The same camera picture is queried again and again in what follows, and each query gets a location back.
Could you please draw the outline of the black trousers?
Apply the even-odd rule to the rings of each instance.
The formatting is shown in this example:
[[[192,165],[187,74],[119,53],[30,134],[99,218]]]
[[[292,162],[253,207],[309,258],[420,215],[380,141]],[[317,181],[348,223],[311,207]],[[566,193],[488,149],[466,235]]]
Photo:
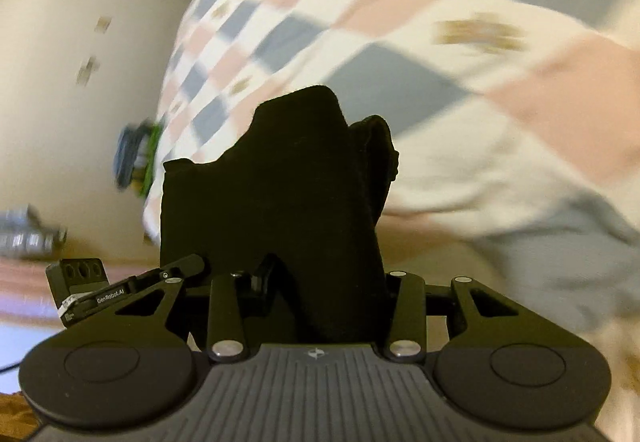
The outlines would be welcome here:
[[[371,342],[385,280],[375,226],[398,158],[385,119],[347,123],[329,88],[269,100],[217,161],[165,164],[160,260],[263,279],[240,301],[252,341]]]

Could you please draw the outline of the folded blue green clothes stack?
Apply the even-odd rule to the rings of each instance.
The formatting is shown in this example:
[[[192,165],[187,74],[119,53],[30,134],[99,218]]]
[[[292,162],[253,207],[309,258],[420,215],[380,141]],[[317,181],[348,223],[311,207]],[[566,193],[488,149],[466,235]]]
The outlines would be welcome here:
[[[139,125],[125,126],[117,140],[113,161],[116,188],[134,190],[146,199],[154,180],[155,154],[163,133],[161,121],[146,119]]]

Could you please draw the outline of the pastel checkered quilt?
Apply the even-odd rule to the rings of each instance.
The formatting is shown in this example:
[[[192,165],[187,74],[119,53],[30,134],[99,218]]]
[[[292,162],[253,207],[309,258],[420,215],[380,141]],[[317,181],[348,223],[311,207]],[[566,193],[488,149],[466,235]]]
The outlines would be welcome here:
[[[584,335],[639,436],[639,0],[192,0],[157,164],[215,161],[266,100],[330,87],[390,125],[390,262],[445,243],[476,277]]]

